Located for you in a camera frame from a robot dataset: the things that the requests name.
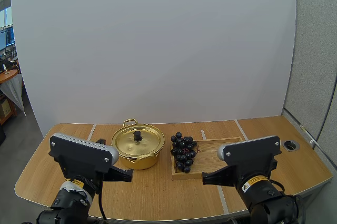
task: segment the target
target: yellow warning sticker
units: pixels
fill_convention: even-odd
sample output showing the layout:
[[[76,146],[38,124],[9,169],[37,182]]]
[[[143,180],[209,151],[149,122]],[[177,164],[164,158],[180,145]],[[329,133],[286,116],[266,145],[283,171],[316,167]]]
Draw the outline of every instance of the yellow warning sticker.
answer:
[[[84,183],[83,183],[83,182],[78,181],[78,180],[76,180],[76,179],[74,179],[74,180],[72,181],[72,183],[76,184],[77,186],[79,186],[79,187],[81,187],[81,188],[83,188],[83,186],[84,186]]]
[[[250,188],[250,186],[262,180],[268,180],[268,178],[266,178],[265,176],[256,176],[251,178],[242,186],[243,192],[246,192]]]

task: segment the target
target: pot lid knob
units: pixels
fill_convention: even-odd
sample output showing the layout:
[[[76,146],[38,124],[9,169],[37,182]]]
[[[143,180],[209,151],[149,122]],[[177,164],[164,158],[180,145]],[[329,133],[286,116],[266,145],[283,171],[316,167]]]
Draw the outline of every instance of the pot lid knob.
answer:
[[[143,137],[141,136],[141,132],[140,131],[133,132],[133,136],[134,136],[133,139],[135,141],[141,141],[143,139]]]

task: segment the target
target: pot handle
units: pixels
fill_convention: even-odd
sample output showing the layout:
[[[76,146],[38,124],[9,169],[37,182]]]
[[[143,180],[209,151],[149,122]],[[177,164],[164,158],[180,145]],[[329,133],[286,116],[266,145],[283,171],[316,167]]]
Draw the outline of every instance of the pot handle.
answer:
[[[144,154],[144,155],[140,155],[139,157],[137,157],[136,160],[130,160],[130,161],[133,162],[133,163],[138,163],[139,161],[141,161],[145,158],[156,158],[156,155],[154,153]]]
[[[123,127],[126,127],[126,123],[127,123],[127,122],[130,122],[130,121],[134,121],[135,124],[138,124],[138,121],[137,121],[136,119],[127,119],[126,121],[124,121]]]

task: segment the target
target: white backdrop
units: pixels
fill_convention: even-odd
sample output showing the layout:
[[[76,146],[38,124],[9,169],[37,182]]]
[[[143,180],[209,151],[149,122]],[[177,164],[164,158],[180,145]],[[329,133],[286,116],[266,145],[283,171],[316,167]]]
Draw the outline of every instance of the white backdrop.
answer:
[[[12,0],[42,133],[281,113],[295,0]]]

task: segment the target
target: cubicle wall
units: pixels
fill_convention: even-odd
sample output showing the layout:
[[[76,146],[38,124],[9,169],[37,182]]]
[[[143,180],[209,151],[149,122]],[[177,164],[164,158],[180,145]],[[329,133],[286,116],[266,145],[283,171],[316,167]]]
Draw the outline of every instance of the cubicle wall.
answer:
[[[284,107],[317,139],[337,163],[337,1],[296,0],[296,36],[292,71]],[[334,94],[331,107],[330,100]],[[303,134],[291,117],[284,115]],[[337,172],[307,210],[306,223],[336,223]]]

